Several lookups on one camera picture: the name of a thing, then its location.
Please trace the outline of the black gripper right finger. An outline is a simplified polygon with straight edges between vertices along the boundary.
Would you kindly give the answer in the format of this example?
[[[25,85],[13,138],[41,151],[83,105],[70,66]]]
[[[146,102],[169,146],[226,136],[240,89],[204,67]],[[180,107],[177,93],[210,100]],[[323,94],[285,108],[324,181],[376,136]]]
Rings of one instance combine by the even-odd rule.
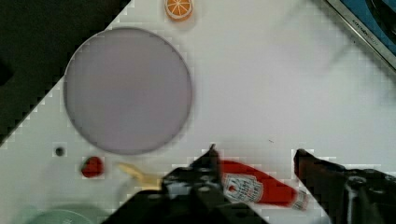
[[[396,224],[396,182],[375,169],[347,169],[300,148],[294,173],[332,224]]]

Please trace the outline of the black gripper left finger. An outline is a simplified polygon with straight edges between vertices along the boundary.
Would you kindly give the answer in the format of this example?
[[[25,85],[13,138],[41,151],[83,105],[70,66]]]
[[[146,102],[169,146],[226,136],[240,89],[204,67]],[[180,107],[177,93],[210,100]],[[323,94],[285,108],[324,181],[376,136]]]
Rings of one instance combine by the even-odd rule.
[[[219,193],[219,153],[211,144],[208,151],[187,167],[179,167],[162,179],[166,203],[165,224],[204,224],[212,208],[209,197]]]

